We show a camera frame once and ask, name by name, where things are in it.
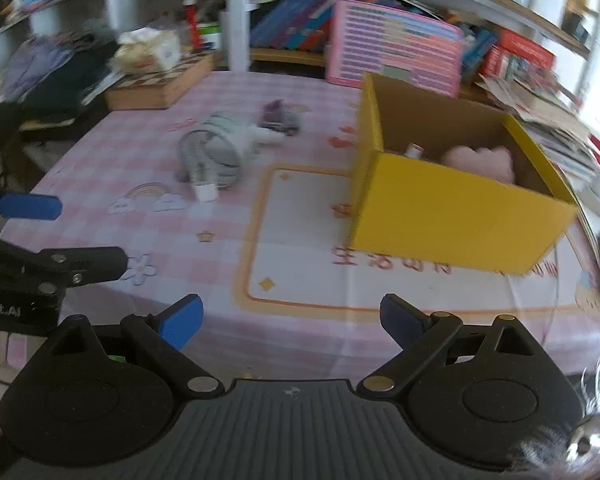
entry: wooden box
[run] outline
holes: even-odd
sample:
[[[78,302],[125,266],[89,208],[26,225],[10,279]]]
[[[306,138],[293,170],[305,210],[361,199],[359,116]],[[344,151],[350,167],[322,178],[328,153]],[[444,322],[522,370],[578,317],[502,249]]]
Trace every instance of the wooden box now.
[[[109,110],[169,108],[214,69],[214,56],[213,51],[183,54],[168,72],[125,76],[107,90]]]

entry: red bottle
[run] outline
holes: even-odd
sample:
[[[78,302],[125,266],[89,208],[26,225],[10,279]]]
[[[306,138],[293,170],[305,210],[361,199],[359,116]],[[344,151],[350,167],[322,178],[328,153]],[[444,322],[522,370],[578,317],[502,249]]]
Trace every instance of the red bottle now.
[[[197,0],[182,0],[184,14],[189,24],[189,33],[191,34],[191,47],[194,52],[202,50],[202,38],[198,31],[198,22],[196,21],[196,3]]]

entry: pink learning board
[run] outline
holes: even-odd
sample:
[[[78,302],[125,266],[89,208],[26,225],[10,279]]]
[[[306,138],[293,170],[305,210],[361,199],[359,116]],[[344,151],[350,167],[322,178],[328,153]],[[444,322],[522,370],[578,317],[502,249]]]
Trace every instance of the pink learning board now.
[[[359,87],[363,72],[375,72],[458,95],[463,38],[459,28],[355,0],[339,0],[334,12],[327,81]]]

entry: tablecloth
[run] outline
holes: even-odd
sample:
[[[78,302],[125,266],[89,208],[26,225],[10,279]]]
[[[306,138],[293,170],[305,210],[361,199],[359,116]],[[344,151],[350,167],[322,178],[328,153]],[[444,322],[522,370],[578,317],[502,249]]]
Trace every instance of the tablecloth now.
[[[388,292],[466,322],[516,314],[565,372],[592,364],[600,355],[600,276],[577,222],[527,276],[346,247],[358,95],[323,80],[216,72],[168,110],[113,112],[34,190],[58,195],[61,217],[10,220],[1,236],[34,251],[127,252],[120,280],[67,291],[63,317],[114,323],[199,294],[203,326],[183,351],[224,380],[359,380],[399,351],[378,321]],[[257,121],[275,99],[301,114],[300,134],[262,147],[218,200],[197,202],[174,175],[178,139],[215,111]]]

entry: purple cloth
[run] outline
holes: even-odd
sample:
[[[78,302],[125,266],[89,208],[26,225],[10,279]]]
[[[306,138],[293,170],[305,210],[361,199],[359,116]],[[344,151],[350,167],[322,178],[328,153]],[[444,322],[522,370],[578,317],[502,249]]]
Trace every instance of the purple cloth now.
[[[31,38],[13,54],[2,72],[0,94],[5,101],[16,102],[73,54],[69,47],[51,38]]]

